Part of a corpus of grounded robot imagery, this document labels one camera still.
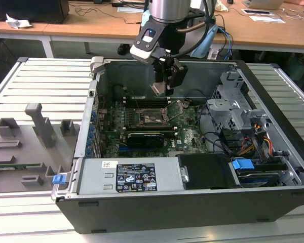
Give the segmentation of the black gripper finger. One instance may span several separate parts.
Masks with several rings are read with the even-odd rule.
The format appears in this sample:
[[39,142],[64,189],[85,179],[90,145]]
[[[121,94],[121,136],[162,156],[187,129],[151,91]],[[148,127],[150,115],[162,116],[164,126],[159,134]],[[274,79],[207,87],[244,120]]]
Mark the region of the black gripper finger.
[[166,96],[173,95],[174,88],[182,85],[188,71],[188,67],[182,65],[178,59],[172,59],[171,61],[171,67],[166,71]]
[[153,62],[153,70],[155,73],[155,82],[156,83],[165,82],[167,80],[165,62],[155,60]]

